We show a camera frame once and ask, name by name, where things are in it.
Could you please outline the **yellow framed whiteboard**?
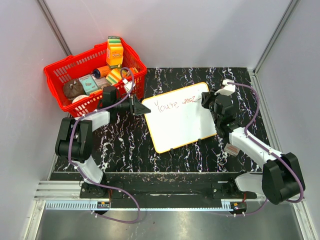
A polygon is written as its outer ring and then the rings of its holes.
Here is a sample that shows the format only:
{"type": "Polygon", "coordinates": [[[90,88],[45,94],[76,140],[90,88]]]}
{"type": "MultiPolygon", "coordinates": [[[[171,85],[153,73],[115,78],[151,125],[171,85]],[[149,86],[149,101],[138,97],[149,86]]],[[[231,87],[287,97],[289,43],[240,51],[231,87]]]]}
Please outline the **yellow framed whiteboard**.
{"type": "Polygon", "coordinates": [[[207,83],[200,82],[146,98],[142,104],[151,110],[145,120],[154,149],[162,154],[182,146],[215,136],[211,113],[194,99],[208,92],[207,83]]]}

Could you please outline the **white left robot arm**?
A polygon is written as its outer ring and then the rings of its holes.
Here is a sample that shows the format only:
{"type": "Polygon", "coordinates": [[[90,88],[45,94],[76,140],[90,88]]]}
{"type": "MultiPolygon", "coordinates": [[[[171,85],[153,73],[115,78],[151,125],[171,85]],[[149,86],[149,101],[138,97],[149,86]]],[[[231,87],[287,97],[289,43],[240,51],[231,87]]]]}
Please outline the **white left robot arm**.
{"type": "Polygon", "coordinates": [[[91,192],[98,198],[106,196],[109,189],[103,171],[92,157],[93,132],[108,125],[112,114],[118,112],[137,116],[149,114],[151,110],[136,95],[126,94],[120,98],[116,87],[107,86],[102,90],[102,99],[93,112],[81,117],[62,119],[55,144],[56,155],[67,158],[80,172],[84,182],[91,185],[91,192]]]}

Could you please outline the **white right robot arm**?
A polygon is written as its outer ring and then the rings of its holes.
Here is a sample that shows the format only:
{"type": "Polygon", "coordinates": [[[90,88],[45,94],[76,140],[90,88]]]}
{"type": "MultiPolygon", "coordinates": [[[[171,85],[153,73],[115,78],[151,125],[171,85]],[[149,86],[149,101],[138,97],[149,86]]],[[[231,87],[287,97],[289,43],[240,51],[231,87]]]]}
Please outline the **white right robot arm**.
{"type": "Polygon", "coordinates": [[[227,95],[218,91],[202,92],[201,106],[210,111],[217,135],[249,156],[261,174],[242,173],[227,186],[228,194],[239,198],[245,192],[264,195],[272,204],[301,201],[306,189],[298,158],[282,153],[252,135],[236,120],[235,107],[227,95]]]}

